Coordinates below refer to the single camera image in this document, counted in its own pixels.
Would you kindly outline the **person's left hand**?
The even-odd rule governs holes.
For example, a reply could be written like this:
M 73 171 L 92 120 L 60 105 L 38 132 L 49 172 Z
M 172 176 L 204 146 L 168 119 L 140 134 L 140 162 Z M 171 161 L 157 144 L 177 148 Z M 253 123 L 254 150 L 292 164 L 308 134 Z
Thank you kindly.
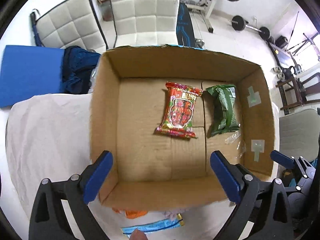
M 146 234 L 138 229 L 131 233 L 129 240 L 148 240 Z

